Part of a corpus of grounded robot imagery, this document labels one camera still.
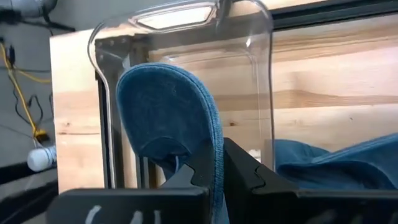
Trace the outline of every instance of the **denim cloth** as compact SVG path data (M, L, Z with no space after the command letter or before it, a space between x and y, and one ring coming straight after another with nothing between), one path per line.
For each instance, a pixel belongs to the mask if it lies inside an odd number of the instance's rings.
M212 140L216 223L223 205L224 142L215 101L204 84L182 68L143 63L121 76L116 102L134 152L160 166L166 179L204 140Z
M274 146L276 172L302 189L398 188L398 134L336 152L289 140Z

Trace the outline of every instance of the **clear plastic container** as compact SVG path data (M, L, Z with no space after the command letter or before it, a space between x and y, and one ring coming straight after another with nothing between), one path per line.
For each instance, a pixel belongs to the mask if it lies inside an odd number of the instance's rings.
M126 167L126 160L122 166L119 148L129 147L115 104L116 83L125 70L146 62L169 63L196 75L216 101L224 137L261 155L257 159L273 169L271 42L271 15L254 0L178 2L101 23L88 53L104 91L110 185L121 183L116 176L122 175L118 170ZM147 168L143 160L136 161L140 186Z

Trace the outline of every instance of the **gray wall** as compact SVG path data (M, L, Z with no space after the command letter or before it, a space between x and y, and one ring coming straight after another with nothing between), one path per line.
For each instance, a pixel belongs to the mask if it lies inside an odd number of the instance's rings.
M58 0L58 5L50 14L53 21L73 26L78 30L94 28L103 19L162 4L167 0ZM62 34L61 30L53 30L54 34ZM41 27L26 25L6 26L0 25L0 34L6 38L7 44L12 44L16 49L16 65L20 68L38 70L50 69L50 32ZM50 73L35 73L41 78L50 78ZM47 130L52 139L54 137L52 114L48 100L51 85L32 82L17 75L23 94L28 98L31 94L39 97L44 111L43 128ZM15 98L12 94L12 84L5 70L0 70L0 166L7 166L26 160L28 152L34 148L33 140L29 137L32 130L28 124L21 120L14 112ZM20 104L19 111L24 114ZM39 117L36 106L32 108L32 116ZM0 186L0 199L5 196L32 187L38 187L56 178L56 171L28 177L10 184ZM43 216L31 220L29 223L44 223Z

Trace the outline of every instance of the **light wood board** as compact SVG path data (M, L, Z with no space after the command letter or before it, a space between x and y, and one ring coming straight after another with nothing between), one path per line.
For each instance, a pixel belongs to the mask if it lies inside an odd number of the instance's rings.
M397 21L386 16L275 33L276 138L335 151L397 132ZM86 54L90 34L50 40L60 192L104 185L98 87ZM229 117L223 113L224 132L249 144L256 110L248 104L227 111ZM125 153L127 186L134 187L134 155Z

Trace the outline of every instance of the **yellow cable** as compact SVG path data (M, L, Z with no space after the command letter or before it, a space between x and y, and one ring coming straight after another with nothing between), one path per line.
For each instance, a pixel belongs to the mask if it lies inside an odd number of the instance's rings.
M15 69L16 69L17 72L19 72L20 74L25 75L27 78L30 78L31 80L33 80L33 81L35 81L35 82L38 82L38 83L51 83L51 79L49 79L49 78L48 78L48 79L45 79L45 78L37 78L37 77L34 77L33 75L27 73L27 72L22 71L21 69L19 69L19 68L17 68L17 67L15 67Z
M0 46L1 46L1 50L2 50L2 58L3 58L3 60L4 60L4 63L6 64L6 68L7 68L7 71L8 71L8 75L9 75L9 77L10 77L12 83L14 84L15 88L16 88L17 91L18 91L18 94L19 94L19 96L20 96L20 98L21 98L21 101L22 101L22 105L23 105L24 110L25 110L25 112L26 112L26 115L27 115L27 117L28 117L28 119L29 119L29 123L30 123L30 125L32 126L33 136L35 136L35 135L36 135L36 125L35 125L35 123L33 122L33 119L32 119L32 117L31 117L31 115L30 115L29 110L27 109L26 102L25 102L25 98L24 98L24 95L22 94L21 89L19 88L18 82L17 82L17 80L15 79L14 75L12 74L12 70L11 70L10 64L9 64L9 62L8 62L8 59L7 59L6 48L4 47L4 44L0 44Z

